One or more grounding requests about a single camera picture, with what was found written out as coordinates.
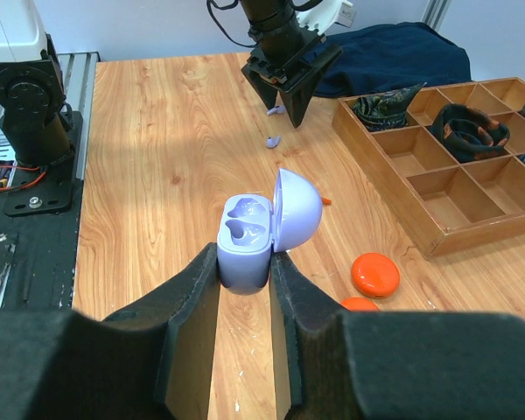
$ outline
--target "earbud case lid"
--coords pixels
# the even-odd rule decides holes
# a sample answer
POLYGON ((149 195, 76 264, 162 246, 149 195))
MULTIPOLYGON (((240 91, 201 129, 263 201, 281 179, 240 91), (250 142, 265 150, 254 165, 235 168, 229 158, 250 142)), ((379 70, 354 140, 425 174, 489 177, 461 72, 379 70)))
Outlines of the earbud case lid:
POLYGON ((321 221, 323 203, 317 189, 304 177, 279 169, 271 219, 273 249, 282 252, 310 239, 321 221))

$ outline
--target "black mounting plate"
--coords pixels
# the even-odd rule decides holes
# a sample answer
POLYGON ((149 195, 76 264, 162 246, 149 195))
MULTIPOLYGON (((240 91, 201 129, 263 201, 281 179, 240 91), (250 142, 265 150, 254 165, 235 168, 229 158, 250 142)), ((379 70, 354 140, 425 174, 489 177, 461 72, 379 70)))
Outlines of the black mounting plate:
MULTIPOLYGON (((7 192, 8 197, 3 206, 3 211, 10 217, 26 216, 29 214, 61 213, 72 206, 72 192, 76 177, 78 153, 80 150, 81 126, 83 119, 78 111, 72 112, 73 129, 66 134, 73 146, 73 155, 63 162, 51 165, 41 181, 27 188, 7 192), (42 204, 38 208, 29 207, 29 199, 39 197, 42 204)), ((21 186, 32 182, 36 173, 32 171, 16 171, 11 186, 21 186)))

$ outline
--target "orange round object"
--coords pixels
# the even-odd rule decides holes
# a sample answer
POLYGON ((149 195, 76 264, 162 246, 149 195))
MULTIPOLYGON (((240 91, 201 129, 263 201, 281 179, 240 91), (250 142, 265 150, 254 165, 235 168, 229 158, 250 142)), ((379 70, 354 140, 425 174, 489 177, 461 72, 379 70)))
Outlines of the orange round object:
POLYGON ((370 298, 386 298, 401 281, 399 269, 385 255, 371 252, 360 255, 352 264, 354 286, 370 298))
POLYGON ((379 311, 376 304, 364 297, 349 297, 341 305, 350 311, 379 311))

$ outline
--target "navy blue cloth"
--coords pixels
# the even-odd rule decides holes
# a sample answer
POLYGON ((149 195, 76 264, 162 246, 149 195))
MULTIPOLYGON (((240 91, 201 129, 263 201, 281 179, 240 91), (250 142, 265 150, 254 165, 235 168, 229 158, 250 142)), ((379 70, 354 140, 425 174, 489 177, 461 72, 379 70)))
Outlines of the navy blue cloth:
POLYGON ((305 58, 315 60, 330 44, 342 46, 344 51, 319 84, 316 96, 338 98, 424 82, 439 86, 471 81, 466 51, 427 24, 378 24, 332 35, 305 58))

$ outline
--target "earbud case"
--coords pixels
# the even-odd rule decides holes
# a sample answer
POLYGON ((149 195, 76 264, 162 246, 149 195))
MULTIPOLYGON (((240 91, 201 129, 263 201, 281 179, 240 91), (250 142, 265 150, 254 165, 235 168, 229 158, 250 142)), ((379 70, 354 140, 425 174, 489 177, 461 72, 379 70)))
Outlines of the earbud case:
POLYGON ((228 199, 217 240, 221 283, 237 294, 258 292, 268 280, 272 252, 310 239, 322 213, 313 184, 285 169, 278 171, 273 203, 254 194, 228 199))

